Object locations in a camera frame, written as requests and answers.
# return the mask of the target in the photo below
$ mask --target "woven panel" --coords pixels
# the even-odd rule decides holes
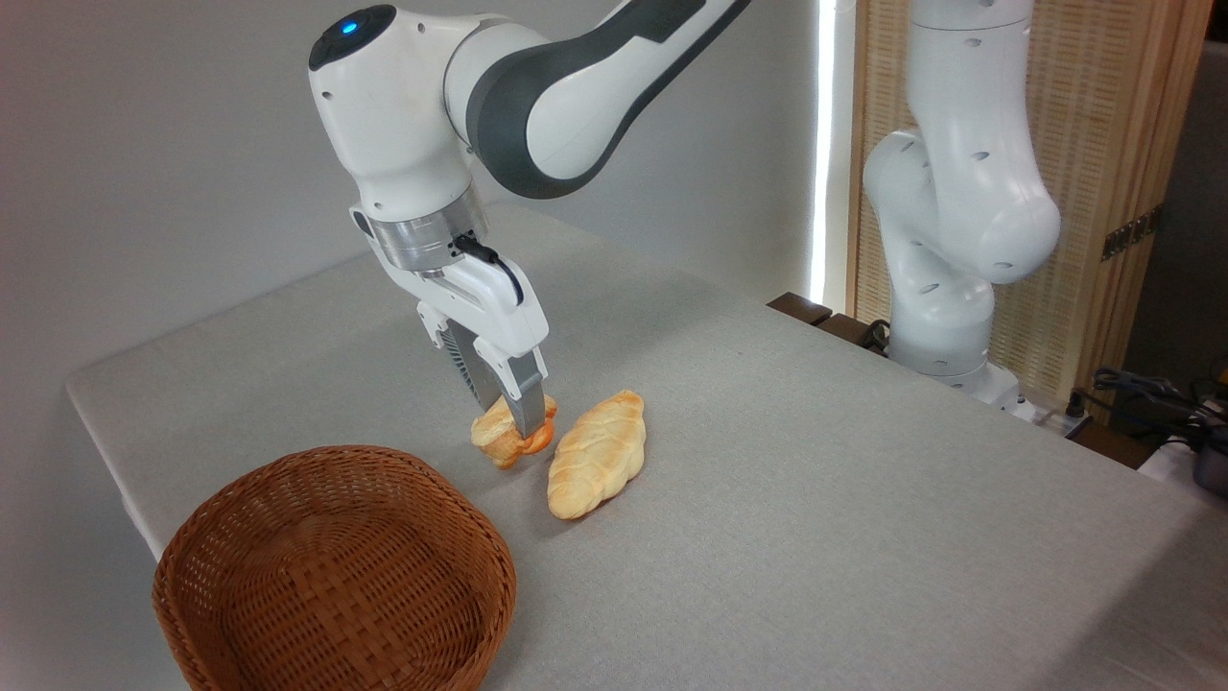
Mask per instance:
[[[904,85],[907,6],[907,0],[877,0],[867,12],[863,157],[890,131],[912,125]],[[998,287],[991,357],[1025,387],[1050,395],[1073,384],[1089,315],[1088,272],[1116,220],[1109,218],[1106,196],[1122,158],[1137,39],[1151,6],[1149,0],[1036,2],[1028,109],[1041,173],[1062,211],[1062,236],[1040,271]],[[855,313],[862,320],[889,318],[890,279],[865,195],[857,217]]]

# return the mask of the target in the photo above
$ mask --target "electrical cable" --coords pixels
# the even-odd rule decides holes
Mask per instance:
[[[1163,442],[1162,446],[1180,443],[1194,452],[1211,447],[1216,452],[1224,453],[1223,447],[1228,444],[1223,441],[1223,433],[1217,432],[1221,426],[1213,423],[1228,425],[1228,416],[1196,398],[1184,396],[1169,380],[1158,377],[1140,377],[1113,368],[1098,369],[1092,379],[1093,390],[1124,394],[1126,399],[1119,406],[1114,406],[1093,398],[1083,389],[1074,389],[1071,392],[1067,411],[1082,411],[1083,405],[1090,403],[1129,423],[1144,428],[1143,432],[1133,434],[1132,437],[1135,438],[1146,437],[1147,434],[1164,434],[1169,439]],[[1129,410],[1131,406],[1137,407],[1135,404],[1138,401],[1147,401],[1162,410],[1170,411],[1178,416],[1178,420],[1157,420],[1154,416],[1146,416]]]
[[[887,319],[874,319],[869,322],[869,328],[866,330],[866,340],[861,344],[862,349],[877,347],[879,351],[887,351],[887,344],[890,340],[889,331],[892,329],[892,322]]]
[[[499,252],[486,247],[479,242],[476,237],[470,234],[458,234],[452,242],[460,252],[503,269],[503,272],[507,274],[507,279],[512,281],[512,287],[516,290],[516,306],[518,307],[524,303],[524,288],[521,287],[521,281],[516,277],[516,272],[512,271],[512,268],[508,266],[503,259],[499,258]]]

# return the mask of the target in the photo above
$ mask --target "black cable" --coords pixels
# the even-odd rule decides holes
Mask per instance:
[[[1190,383],[1190,396],[1195,401],[1206,401],[1208,399],[1228,401],[1228,384],[1221,384],[1213,379],[1195,379]]]
[[[516,288],[516,306],[519,307],[521,304],[524,303],[524,288],[521,287],[521,281],[516,277],[516,274],[512,272],[512,269],[508,268],[502,259],[495,258],[495,263],[499,264],[499,268],[503,269],[503,272],[506,272],[507,277],[511,279],[512,287]]]
[[[869,322],[869,328],[866,330],[866,341],[861,344],[862,349],[877,347],[879,351],[887,351],[887,344],[890,340],[888,331],[892,329],[892,322],[887,319],[874,319]]]
[[[1148,434],[1164,434],[1170,439],[1163,444],[1180,442],[1190,449],[1199,452],[1206,447],[1222,452],[1224,447],[1223,433],[1217,431],[1219,426],[1216,421],[1228,425],[1228,416],[1217,411],[1195,398],[1183,396],[1173,383],[1163,378],[1140,377],[1133,373],[1113,368],[1100,368],[1093,376],[1093,390],[1114,392],[1125,395],[1125,400],[1119,406],[1106,404],[1094,399],[1082,389],[1071,392],[1070,407],[1082,409],[1084,403],[1092,403],[1105,409],[1114,416],[1119,416],[1125,422],[1140,426],[1143,432],[1131,437],[1140,439]],[[1129,410],[1140,401],[1147,401],[1152,406],[1170,411],[1178,416],[1176,421],[1156,420],[1153,416],[1144,416]]]
[[[479,242],[476,237],[473,237],[470,234],[458,234],[452,241],[452,243],[456,244],[456,248],[458,250],[464,252],[470,257],[476,257],[486,261],[488,264],[495,264],[499,268],[503,269],[503,272],[507,274],[508,280],[512,281],[512,287],[516,288],[516,306],[518,307],[524,303],[524,288],[521,287],[521,281],[519,279],[516,277],[516,274],[512,272],[511,266],[508,266],[506,263],[503,263],[502,259],[499,258],[499,252],[491,249],[490,247],[486,247],[485,244]]]

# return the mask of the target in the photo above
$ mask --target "white wall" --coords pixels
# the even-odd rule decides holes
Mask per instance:
[[[413,7],[562,38],[613,5]],[[356,6],[0,4],[0,689],[183,687],[149,604],[154,560],[63,383],[366,250],[305,70]],[[809,1],[753,2],[596,183],[533,206],[758,299],[804,290],[812,36]]]

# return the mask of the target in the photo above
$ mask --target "hinge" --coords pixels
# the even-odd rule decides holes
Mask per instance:
[[[1158,204],[1142,216],[1106,234],[1104,237],[1104,250],[1100,253],[1100,260],[1108,261],[1130,247],[1138,244],[1148,234],[1158,231],[1163,216],[1164,204]]]

